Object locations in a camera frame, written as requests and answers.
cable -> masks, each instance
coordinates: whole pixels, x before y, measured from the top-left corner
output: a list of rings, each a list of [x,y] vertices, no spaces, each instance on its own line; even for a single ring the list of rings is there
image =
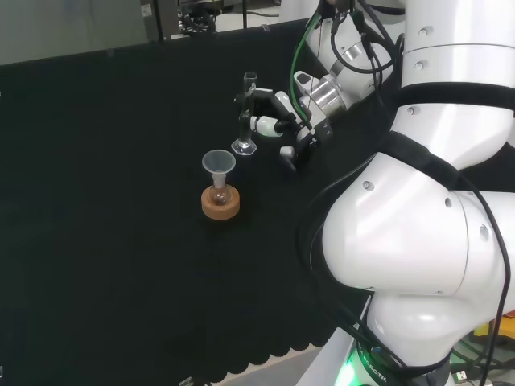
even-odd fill
[[[393,60],[391,60],[384,66],[380,66],[376,71],[374,71],[374,70],[368,70],[368,69],[364,69],[364,68],[354,67],[351,64],[349,64],[348,62],[346,62],[345,59],[342,57],[342,55],[340,55],[340,53],[338,52],[338,48],[336,48],[335,36],[336,36],[336,32],[338,32],[339,26],[340,26],[340,24],[333,19],[333,24],[332,24],[332,28],[331,28],[331,48],[332,48],[332,52],[335,54],[336,58],[346,68],[348,68],[351,71],[357,72],[358,74],[373,74],[374,72],[384,71],[393,65]]]
[[[243,14],[243,12],[231,12],[231,14]],[[255,14],[256,16],[264,16],[266,18],[278,18],[278,14],[260,14],[259,12],[254,12],[253,10],[247,10],[247,14]]]
[[[365,0],[357,0],[357,2],[360,3],[363,10],[370,16],[374,24],[376,25],[377,29],[382,33],[383,38],[386,40],[387,44],[394,49],[395,44],[393,43],[393,40],[389,33],[386,31],[385,26],[383,26],[383,23],[381,23],[381,20],[377,17],[375,12],[372,8],[370,8],[369,4]]]
[[[295,66],[297,64],[297,59],[299,58],[300,50],[302,50],[302,47],[304,43],[306,42],[307,37],[315,27],[315,25],[320,20],[320,15],[316,13],[313,18],[311,18],[310,24],[307,26],[306,31],[304,32],[304,36],[300,39],[299,45],[297,46],[297,50],[295,51],[293,62],[291,63],[291,70],[290,70],[290,102],[295,109],[295,112],[299,115],[300,119],[303,120],[304,125],[306,125],[307,128],[311,129],[311,124],[309,123],[309,120],[307,119],[306,114],[299,106],[299,103],[297,102],[297,98],[295,97]]]
[[[301,215],[301,217],[299,218],[299,221],[297,222],[297,225],[295,227],[295,249],[296,249],[296,252],[297,252],[297,257],[300,259],[301,266],[306,267],[306,265],[304,264],[304,259],[302,258],[303,254],[302,254],[302,246],[301,246],[301,242],[300,242],[300,226],[302,225],[303,220],[304,220],[306,214],[329,191],[331,191],[333,188],[337,187],[342,182],[346,181],[348,178],[353,176],[356,172],[358,172],[359,170],[361,170],[365,166],[367,166],[373,160],[374,157],[375,157],[375,154],[372,155],[371,157],[369,157],[361,165],[359,165],[355,169],[353,169],[350,172],[348,172],[343,177],[340,177],[339,179],[337,179],[333,183],[331,183],[328,186],[326,186],[307,205],[307,208],[306,208],[305,212]],[[319,228],[315,232],[315,235],[311,239],[310,254],[309,254],[310,272],[313,272],[312,271],[312,261],[311,261],[311,254],[312,254],[312,251],[313,251],[313,245],[315,243],[316,237],[319,235],[320,231],[323,229],[324,224],[325,223],[322,223],[319,226]],[[381,344],[379,339],[376,338],[374,333],[369,329],[369,327],[366,325],[365,322],[363,322],[361,319],[357,318],[356,315],[354,315],[344,304],[340,303],[340,307],[339,308],[344,312],[344,314],[346,315],[347,318],[349,318],[349,319],[351,319],[353,321],[353,324],[357,323],[358,326],[360,326],[360,328],[362,328],[364,330],[364,332],[368,334],[368,336],[372,337],[373,341],[371,341],[369,338],[366,338],[364,336],[359,336],[359,331],[357,331],[354,327],[352,327],[352,326],[341,326],[339,323],[337,323],[343,330],[348,332],[353,338],[355,338],[356,340],[360,341],[362,344],[367,345],[368,347],[380,347],[384,352],[386,352],[390,356],[392,356],[392,358],[394,358],[399,363],[399,365],[403,366],[404,368],[406,367],[406,364],[397,355],[395,355],[388,347],[385,347],[385,346],[383,346]]]
[[[484,386],[486,383],[486,379],[488,377],[488,371],[490,367],[492,366],[492,360],[493,360],[493,352],[496,348],[496,341],[497,336],[499,335],[499,328],[501,327],[501,319],[503,315],[503,309],[505,308],[506,303],[506,297],[508,296],[508,290],[509,290],[509,283],[511,281],[511,266],[509,263],[509,256],[508,256],[508,250],[506,249],[505,240],[502,237],[501,230],[499,229],[499,225],[497,224],[496,218],[492,213],[492,210],[490,209],[490,206],[484,199],[481,192],[476,188],[476,186],[464,175],[461,175],[461,180],[468,185],[470,190],[476,195],[477,199],[481,202],[481,205],[483,205],[483,209],[486,212],[486,215],[488,217],[488,220],[490,221],[490,224],[492,225],[493,233],[495,234],[497,238],[497,243],[499,244],[499,249],[501,250],[501,255],[503,262],[505,264],[505,283],[503,284],[502,291],[501,291],[501,298],[499,300],[499,306],[497,307],[497,313],[496,313],[496,319],[494,322],[493,327],[493,333],[492,338],[489,342],[489,348],[488,348],[488,355],[486,357],[486,363],[484,364],[484,372],[481,376],[480,386]]]
[[[306,264],[303,259],[302,245],[301,245],[301,241],[300,241],[300,228],[301,228],[301,225],[303,224],[303,221],[305,220],[307,214],[320,201],[320,199],[322,199],[327,193],[332,191],[332,189],[334,189],[335,187],[338,187],[341,183],[345,182],[347,179],[352,177],[358,171],[365,168],[365,166],[367,166],[369,163],[371,163],[371,161],[373,160],[373,158],[375,156],[376,155],[374,154],[374,155],[368,157],[361,165],[352,169],[346,175],[340,177],[333,183],[330,183],[329,185],[327,185],[313,199],[311,199],[309,204],[306,206],[306,209],[304,209],[303,213],[299,217],[299,220],[297,221],[297,224],[295,225],[295,254],[296,254],[297,258],[299,259],[299,263],[302,267],[306,267]]]
[[[247,31],[247,0],[241,0],[241,9],[243,13],[243,29]]]
[[[492,334],[493,334],[493,322],[490,321],[488,323],[488,339],[487,344],[483,345],[483,351],[479,354],[476,360],[472,361],[471,367],[476,366],[478,363],[481,363],[483,358],[488,354],[488,345],[492,342]]]

black fabric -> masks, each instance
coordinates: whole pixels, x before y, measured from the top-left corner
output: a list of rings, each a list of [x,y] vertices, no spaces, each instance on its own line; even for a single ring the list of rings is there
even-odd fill
[[[398,105],[453,103],[482,105],[515,111],[515,89],[478,83],[422,83],[401,89]]]
[[[456,187],[459,171],[406,135],[390,131],[381,141],[377,151],[421,171],[449,190]]]
[[[201,159],[236,138],[244,73],[287,90],[305,25],[0,68],[5,385],[216,381],[325,342],[334,325],[300,273],[294,224],[320,189],[377,148],[389,125],[376,98],[332,122],[333,140],[303,175],[281,166],[288,138],[254,137],[255,157],[239,158],[228,178],[240,215],[215,224],[200,209],[210,183]],[[323,76],[313,62],[303,51],[299,69]],[[388,104],[389,85],[383,92]],[[468,172],[494,191],[515,191],[513,175],[509,146]],[[317,207],[307,240],[346,187]],[[319,243],[313,250],[321,261]],[[361,310],[361,291],[332,294]]]

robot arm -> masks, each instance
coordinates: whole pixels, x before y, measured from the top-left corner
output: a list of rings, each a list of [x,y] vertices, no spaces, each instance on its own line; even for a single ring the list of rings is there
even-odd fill
[[[483,0],[449,3],[407,1],[402,87],[422,99],[400,107],[391,130],[462,170],[507,142],[513,108],[446,101],[445,90],[513,92],[515,1],[499,0],[495,10]],[[439,100],[424,95],[427,85],[439,87]],[[515,257],[515,195],[483,196]],[[376,292],[369,328],[409,366],[442,361],[496,316],[505,270],[482,205],[388,155],[379,153],[336,201],[323,250],[338,281]],[[515,309],[511,284],[505,312]]]

black tablecloth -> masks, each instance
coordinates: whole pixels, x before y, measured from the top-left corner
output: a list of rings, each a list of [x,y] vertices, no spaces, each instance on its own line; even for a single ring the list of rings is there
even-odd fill
[[[238,217],[216,224],[200,208],[210,183],[201,159],[237,136],[243,73],[286,89],[303,25],[0,68],[6,384],[215,381],[330,336],[293,227],[389,128],[375,100],[337,120],[334,141],[303,175],[281,166],[285,140],[257,138],[255,157],[229,175]],[[513,175],[508,147],[470,173],[500,191],[515,191]],[[341,297],[355,310],[363,299]]]

black cable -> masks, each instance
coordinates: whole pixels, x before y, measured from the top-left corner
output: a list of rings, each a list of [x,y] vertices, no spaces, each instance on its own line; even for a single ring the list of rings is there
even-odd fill
[[[231,14],[243,14],[243,12],[231,12]],[[255,14],[257,16],[264,16],[266,18],[278,18],[278,14],[260,14],[259,12],[254,12],[253,10],[247,10],[247,14]]]
[[[395,42],[395,55],[396,55],[396,63],[394,68],[397,69],[397,77],[399,89],[402,83],[402,60],[404,58],[404,34],[400,34]]]
[[[496,218],[492,213],[492,210],[490,209],[490,206],[484,199],[481,192],[476,188],[476,186],[464,175],[461,175],[461,180],[466,183],[469,187],[469,189],[476,195],[477,199],[481,202],[481,205],[483,205],[483,209],[486,212],[486,215],[488,217],[488,220],[490,221],[490,224],[492,225],[493,233],[495,234],[497,238],[497,243],[499,244],[499,249],[501,250],[501,255],[503,262],[505,264],[505,283],[503,284],[502,291],[501,291],[501,299],[499,300],[499,306],[497,307],[497,313],[496,313],[496,319],[494,322],[493,327],[493,333],[492,338],[489,342],[489,348],[488,348],[488,355],[486,357],[486,363],[484,364],[484,372],[481,376],[480,386],[484,386],[486,383],[486,379],[488,377],[488,371],[490,367],[492,366],[492,360],[493,360],[493,352],[496,348],[496,341],[497,336],[499,335],[499,328],[501,327],[501,319],[502,315],[504,313],[505,303],[506,303],[506,297],[508,296],[508,290],[509,290],[509,283],[511,281],[511,266],[509,263],[509,256],[508,256],[508,250],[506,249],[505,241],[502,237],[501,230],[499,229],[499,225],[497,224]]]
[[[302,267],[306,268],[307,265],[303,258],[302,245],[301,245],[301,240],[300,240],[300,229],[301,229],[301,226],[302,226],[306,216],[309,214],[311,208],[314,207],[332,189],[334,189],[335,187],[338,187],[341,183],[345,182],[347,179],[352,177],[355,173],[357,173],[358,171],[365,168],[365,166],[367,166],[373,160],[373,158],[375,156],[376,155],[374,154],[371,157],[367,158],[366,161],[364,161],[361,165],[352,169],[346,175],[344,175],[343,177],[340,177],[333,183],[330,183],[329,185],[327,185],[324,189],[322,189],[322,191],[317,193],[317,195],[309,202],[309,204],[304,209],[303,213],[297,220],[297,224],[295,225],[295,254],[296,254],[297,258],[299,259],[299,263]]]
[[[332,21],[331,48],[332,48],[332,52],[335,54],[336,58],[340,61],[340,63],[342,63],[349,70],[357,72],[358,74],[373,74],[374,72],[384,71],[387,68],[389,68],[390,66],[392,66],[393,60],[389,61],[384,66],[380,66],[377,70],[374,71],[374,70],[368,70],[368,69],[354,67],[351,64],[349,64],[348,62],[346,62],[345,59],[338,52],[338,48],[336,48],[336,41],[335,41],[335,36],[336,36],[336,33],[338,32],[338,27],[345,20],[346,15],[345,15],[344,20],[342,22],[339,22],[338,20],[336,20],[336,18],[338,18],[338,15]]]
[[[379,58],[377,57],[377,53],[374,51],[372,47],[370,47],[370,50],[372,51],[373,58],[370,60],[370,63],[372,64],[372,70],[375,69],[374,60],[377,62],[377,66],[381,66],[381,62],[379,61]],[[376,83],[376,73],[373,73],[373,83],[374,87],[376,89],[377,99],[379,100],[379,105],[385,110],[385,114],[388,117],[389,121],[392,121],[392,116],[390,115],[388,109],[386,108],[385,101],[383,100],[383,96],[381,94],[381,86],[383,84],[383,71],[379,71],[379,84]]]
[[[247,31],[247,0],[241,0],[241,10],[243,14],[243,29]]]
[[[486,357],[486,355],[488,354],[488,345],[492,342],[492,335],[493,335],[493,322],[490,321],[488,323],[488,339],[487,339],[487,342],[485,345],[483,345],[483,350],[481,352],[476,352],[476,349],[474,349],[474,347],[470,346],[468,343],[465,343],[463,340],[462,340],[462,344],[467,347],[470,351],[476,353],[478,356],[475,360],[473,360],[471,363],[470,363],[470,367],[473,368],[474,366],[476,366],[478,363],[481,363],[481,361],[483,360],[483,358]]]
[[[382,33],[383,38],[386,40],[388,45],[394,49],[395,44],[393,43],[392,38],[390,37],[389,33],[386,31],[385,26],[383,26],[383,23],[381,23],[381,20],[377,17],[375,12],[372,8],[370,8],[369,4],[365,0],[357,0],[357,2],[360,3],[363,10],[369,15],[369,17],[372,19],[374,24],[376,25],[377,29]]]
[[[161,25],[161,14],[159,13],[159,0],[154,0],[155,24],[158,28],[159,42],[164,42],[163,27]]]

